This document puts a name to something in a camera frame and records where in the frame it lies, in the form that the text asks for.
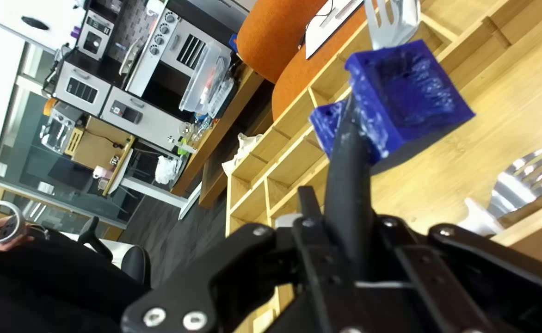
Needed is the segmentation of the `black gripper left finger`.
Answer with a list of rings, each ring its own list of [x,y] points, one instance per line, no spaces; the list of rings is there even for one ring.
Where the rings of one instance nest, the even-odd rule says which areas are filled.
[[[236,333],[279,284],[306,282],[303,251],[319,227],[243,223],[121,314],[121,333]]]

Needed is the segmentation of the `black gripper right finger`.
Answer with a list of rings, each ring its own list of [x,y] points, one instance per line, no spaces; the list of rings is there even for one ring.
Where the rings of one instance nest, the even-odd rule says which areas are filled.
[[[421,236],[378,216],[375,234],[384,275],[414,292],[434,333],[542,333],[542,260],[452,223]]]

